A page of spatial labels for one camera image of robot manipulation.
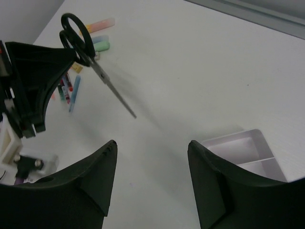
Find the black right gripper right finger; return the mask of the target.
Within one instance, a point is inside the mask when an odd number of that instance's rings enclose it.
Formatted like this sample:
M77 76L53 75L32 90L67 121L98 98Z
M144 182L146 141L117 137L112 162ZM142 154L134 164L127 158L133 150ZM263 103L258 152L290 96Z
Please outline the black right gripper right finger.
M187 150L202 229L303 229L305 180L249 172L192 140Z

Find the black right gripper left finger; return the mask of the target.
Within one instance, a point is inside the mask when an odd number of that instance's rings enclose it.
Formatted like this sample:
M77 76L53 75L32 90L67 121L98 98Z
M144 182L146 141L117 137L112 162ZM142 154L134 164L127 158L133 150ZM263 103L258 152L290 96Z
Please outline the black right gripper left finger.
M108 215L117 164L109 141L88 157L37 180L0 186L2 229L100 229Z

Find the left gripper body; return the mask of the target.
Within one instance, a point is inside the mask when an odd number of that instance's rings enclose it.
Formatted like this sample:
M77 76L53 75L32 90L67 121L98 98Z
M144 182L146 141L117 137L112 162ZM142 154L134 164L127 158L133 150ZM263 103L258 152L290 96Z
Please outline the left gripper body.
M45 131L45 47L0 44L0 111L20 138Z

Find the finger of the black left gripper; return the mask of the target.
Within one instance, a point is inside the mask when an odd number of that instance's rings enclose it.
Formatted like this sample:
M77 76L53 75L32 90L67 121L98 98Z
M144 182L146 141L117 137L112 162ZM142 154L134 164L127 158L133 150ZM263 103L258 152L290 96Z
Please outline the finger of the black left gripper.
M12 66L11 86L23 120L44 126L49 100L61 77L74 63L72 49L6 42Z

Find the large black-handled scissors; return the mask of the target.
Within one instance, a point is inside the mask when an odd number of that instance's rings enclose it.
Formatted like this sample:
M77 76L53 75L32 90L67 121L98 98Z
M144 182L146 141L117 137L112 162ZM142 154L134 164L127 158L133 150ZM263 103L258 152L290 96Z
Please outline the large black-handled scissors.
M82 38L72 28L69 21L73 21L77 25L77 27L80 29L80 32L82 33ZM59 33L60 40L64 48L74 49L76 52L75 62L83 66L91 67L96 72L98 77L103 81L103 83L106 84L114 93L122 105L129 111L129 113L134 118L136 118L135 112L130 108L125 99L116 90L110 81L108 74L94 59L94 45L91 36L82 21L72 13L65 13L61 16L61 25L63 30Z

